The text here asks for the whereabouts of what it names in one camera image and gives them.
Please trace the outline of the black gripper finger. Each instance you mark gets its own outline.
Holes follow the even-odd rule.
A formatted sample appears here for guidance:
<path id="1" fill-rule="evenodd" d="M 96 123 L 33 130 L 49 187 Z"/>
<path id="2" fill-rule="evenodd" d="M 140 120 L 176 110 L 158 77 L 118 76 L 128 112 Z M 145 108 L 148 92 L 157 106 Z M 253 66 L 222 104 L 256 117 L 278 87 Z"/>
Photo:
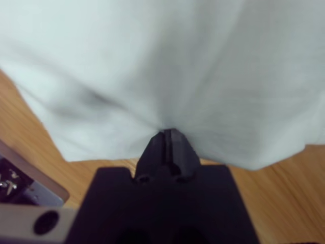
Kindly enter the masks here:
<path id="1" fill-rule="evenodd" d="M 200 159 L 187 138 L 176 129 L 166 130 L 166 164 L 172 175 L 192 177 Z"/>
<path id="2" fill-rule="evenodd" d="M 159 132 L 147 144 L 137 163 L 137 177 L 154 177 L 165 159 L 165 134 Z"/>

